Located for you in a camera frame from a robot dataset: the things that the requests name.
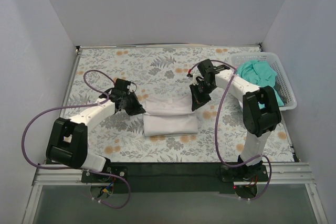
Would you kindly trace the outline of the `white t shirt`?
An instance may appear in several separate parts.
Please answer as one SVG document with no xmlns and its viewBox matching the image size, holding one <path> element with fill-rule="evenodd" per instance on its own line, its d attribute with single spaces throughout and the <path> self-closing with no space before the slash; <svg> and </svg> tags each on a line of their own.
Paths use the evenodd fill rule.
<svg viewBox="0 0 336 224">
<path fill-rule="evenodd" d="M 190 95 L 159 99 L 147 98 L 143 115 L 144 135 L 196 134 L 198 120 Z"/>
</svg>

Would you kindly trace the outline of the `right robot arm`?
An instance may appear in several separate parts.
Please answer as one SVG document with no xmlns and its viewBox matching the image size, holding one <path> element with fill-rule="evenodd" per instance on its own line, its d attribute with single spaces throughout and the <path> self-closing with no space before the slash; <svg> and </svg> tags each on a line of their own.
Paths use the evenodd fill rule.
<svg viewBox="0 0 336 224">
<path fill-rule="evenodd" d="M 231 94 L 243 105 L 243 123 L 247 130 L 243 151 L 236 164 L 220 161 L 229 176 L 248 181 L 256 177 L 263 166 L 263 154 L 266 142 L 272 131 L 281 122 L 281 114 L 272 87 L 259 87 L 237 75 L 237 70 L 228 63 L 210 59 L 195 65 L 198 74 L 190 71 L 187 77 L 192 79 L 192 111 L 211 100 L 210 94 L 216 89 L 224 90 L 223 95 Z"/>
</svg>

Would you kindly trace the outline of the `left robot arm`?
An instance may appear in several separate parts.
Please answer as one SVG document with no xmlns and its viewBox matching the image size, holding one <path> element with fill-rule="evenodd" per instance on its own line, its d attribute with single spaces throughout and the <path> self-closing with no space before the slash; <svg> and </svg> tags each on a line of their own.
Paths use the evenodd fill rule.
<svg viewBox="0 0 336 224">
<path fill-rule="evenodd" d="M 73 169 L 92 170 L 100 182 L 111 178 L 109 160 L 88 151 L 88 134 L 98 124 L 124 110 L 134 116 L 145 113 L 134 91 L 134 83 L 117 79 L 114 87 L 103 92 L 87 109 L 68 119 L 58 118 L 52 127 L 46 157 L 56 163 Z"/>
</svg>

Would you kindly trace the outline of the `teal t shirt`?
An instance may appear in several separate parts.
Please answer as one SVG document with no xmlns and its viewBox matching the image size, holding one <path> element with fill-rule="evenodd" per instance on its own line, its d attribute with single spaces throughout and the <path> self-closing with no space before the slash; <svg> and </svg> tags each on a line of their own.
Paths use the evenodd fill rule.
<svg viewBox="0 0 336 224">
<path fill-rule="evenodd" d="M 275 91 L 279 106 L 284 106 L 278 91 L 275 89 L 277 73 L 266 61 L 250 60 L 240 65 L 237 74 L 244 80 L 260 87 L 270 86 Z"/>
</svg>

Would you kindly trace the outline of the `white plastic laundry basket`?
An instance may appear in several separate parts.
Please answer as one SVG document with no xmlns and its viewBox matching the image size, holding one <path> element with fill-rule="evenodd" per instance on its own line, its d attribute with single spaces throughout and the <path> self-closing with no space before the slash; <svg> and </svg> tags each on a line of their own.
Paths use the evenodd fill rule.
<svg viewBox="0 0 336 224">
<path fill-rule="evenodd" d="M 297 106 L 297 100 L 295 94 L 290 85 L 287 74 L 283 68 L 282 63 L 280 62 L 279 57 L 271 52 L 251 52 L 251 53 L 241 53 L 231 55 L 231 63 L 234 67 L 239 67 L 241 64 L 250 60 L 260 60 L 266 61 L 277 73 L 276 82 L 281 86 L 278 91 L 279 95 L 286 98 L 286 103 L 284 106 L 281 106 L 280 111 L 293 110 Z"/>
</svg>

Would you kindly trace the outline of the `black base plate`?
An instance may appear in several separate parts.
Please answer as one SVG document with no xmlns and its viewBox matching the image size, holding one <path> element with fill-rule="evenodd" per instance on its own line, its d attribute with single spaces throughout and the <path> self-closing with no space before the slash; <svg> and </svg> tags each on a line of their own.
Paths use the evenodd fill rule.
<svg viewBox="0 0 336 224">
<path fill-rule="evenodd" d="M 222 163 L 111 163 L 106 173 L 124 178 L 133 193 L 218 192 L 234 194 L 234 183 L 268 180 L 266 166 L 255 175 Z"/>
</svg>

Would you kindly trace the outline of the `aluminium frame rail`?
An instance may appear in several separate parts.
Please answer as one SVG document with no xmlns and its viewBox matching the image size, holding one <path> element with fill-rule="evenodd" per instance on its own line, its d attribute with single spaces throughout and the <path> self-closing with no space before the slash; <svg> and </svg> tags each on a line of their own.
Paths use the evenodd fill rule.
<svg viewBox="0 0 336 224">
<path fill-rule="evenodd" d="M 308 163 L 272 163 L 271 184 L 314 184 L 315 178 Z M 77 169 L 38 169 L 33 185 L 90 185 L 82 182 L 82 174 Z"/>
</svg>

